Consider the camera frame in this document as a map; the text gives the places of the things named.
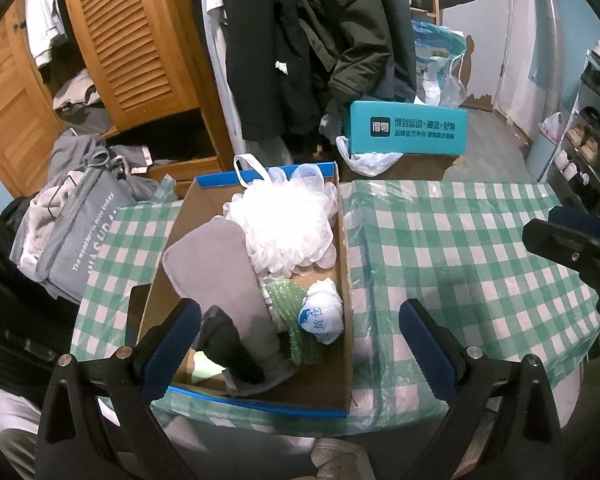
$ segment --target bag handle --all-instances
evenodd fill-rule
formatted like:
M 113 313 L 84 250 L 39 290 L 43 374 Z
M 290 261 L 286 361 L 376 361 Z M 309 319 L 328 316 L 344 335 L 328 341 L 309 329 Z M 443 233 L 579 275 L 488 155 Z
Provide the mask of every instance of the bag handle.
M 251 153 L 243 153 L 242 155 L 234 156 L 234 170 L 235 173 L 238 175 L 238 181 L 240 182 L 240 184 L 242 184 L 242 187 L 249 187 L 249 184 L 247 184 L 244 181 L 242 175 L 240 174 L 240 169 L 238 168 L 239 160 L 243 160 L 244 162 L 249 164 L 253 168 L 253 170 L 262 177 L 262 179 L 265 182 L 271 182 L 271 177 L 269 176 L 269 173 L 267 173 L 267 170 L 264 169 L 264 166 L 260 164 L 258 159 L 251 155 Z

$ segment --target green and white tablecloth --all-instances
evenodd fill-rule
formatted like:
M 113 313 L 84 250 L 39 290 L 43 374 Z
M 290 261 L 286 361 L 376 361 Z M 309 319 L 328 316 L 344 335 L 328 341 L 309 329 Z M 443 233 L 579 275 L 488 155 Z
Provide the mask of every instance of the green and white tablecloth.
M 341 190 L 353 284 L 349 417 L 269 415 L 171 391 L 157 408 L 305 436 L 441 415 L 446 405 L 431 394 L 398 330 L 398 308 L 407 298 L 419 298 L 463 345 L 480 346 L 493 358 L 540 356 L 553 386 L 584 358 L 600 332 L 596 294 L 574 272 L 528 254 L 521 242 L 522 227 L 558 205 L 548 186 L 356 181 Z M 77 317 L 72 353 L 78 359 L 103 358 L 123 344 L 129 291 L 153 279 L 180 204 L 141 204 L 116 215 Z

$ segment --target teal box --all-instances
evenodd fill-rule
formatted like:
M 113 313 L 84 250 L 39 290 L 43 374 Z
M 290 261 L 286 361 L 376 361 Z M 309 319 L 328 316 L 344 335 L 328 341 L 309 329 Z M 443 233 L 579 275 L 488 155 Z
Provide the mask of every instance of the teal box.
M 353 101 L 345 133 L 351 153 L 462 155 L 468 120 L 459 108 Z

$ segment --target bolt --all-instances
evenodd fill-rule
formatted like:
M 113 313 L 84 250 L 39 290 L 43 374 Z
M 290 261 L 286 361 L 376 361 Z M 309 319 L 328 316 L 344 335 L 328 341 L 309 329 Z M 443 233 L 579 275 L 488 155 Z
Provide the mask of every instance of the bolt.
M 131 346 L 121 346 L 116 350 L 116 357 L 118 359 L 126 359 L 133 353 L 134 349 Z
M 540 366 L 542 364 L 542 361 L 538 358 L 538 356 L 535 356 L 533 354 L 529 354 L 528 356 L 526 356 L 526 360 L 532 366 Z
M 478 348 L 477 346 L 469 346 L 469 347 L 467 347 L 466 354 L 471 359 L 480 359 L 484 355 L 484 353 L 482 352 L 482 349 Z
M 60 366 L 67 366 L 71 362 L 72 357 L 69 354 L 61 355 L 58 359 L 58 364 Z

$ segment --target louvered door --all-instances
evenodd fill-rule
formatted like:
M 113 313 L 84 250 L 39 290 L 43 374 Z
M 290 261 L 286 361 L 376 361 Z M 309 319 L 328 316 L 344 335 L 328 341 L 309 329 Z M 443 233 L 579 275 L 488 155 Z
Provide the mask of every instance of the louvered door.
M 64 130 L 31 57 L 24 0 L 0 20 L 0 180 L 13 196 L 46 182 L 54 142 Z
M 118 130 L 198 107 L 166 0 L 66 2 L 87 69 Z

